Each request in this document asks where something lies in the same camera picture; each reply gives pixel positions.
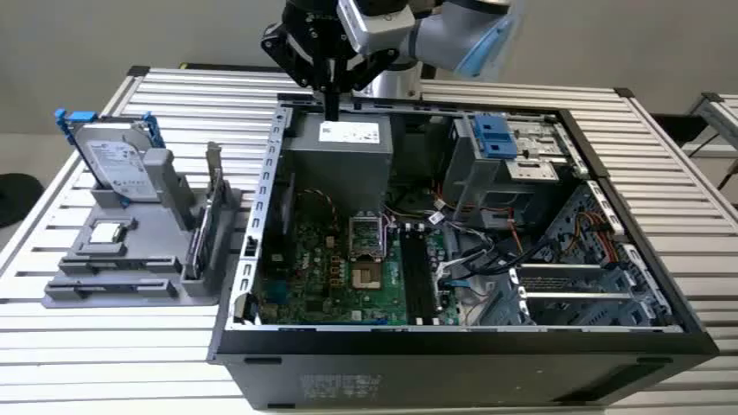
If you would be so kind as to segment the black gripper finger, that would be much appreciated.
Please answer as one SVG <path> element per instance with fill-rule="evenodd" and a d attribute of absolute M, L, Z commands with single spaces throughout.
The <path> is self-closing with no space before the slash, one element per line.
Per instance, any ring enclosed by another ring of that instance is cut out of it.
<path fill-rule="evenodd" d="M 348 56 L 345 54 L 335 58 L 332 78 L 333 121 L 339 119 L 340 96 L 351 90 L 362 90 L 379 74 L 388 69 L 398 57 L 399 51 L 396 49 L 379 50 L 366 56 L 354 67 L 348 67 Z"/>
<path fill-rule="evenodd" d="M 332 121 L 333 86 L 327 59 L 317 57 L 307 61 L 289 43 L 288 37 L 287 27 L 281 23 L 268 25 L 260 40 L 261 49 L 297 85 L 317 92 L 325 120 Z"/>

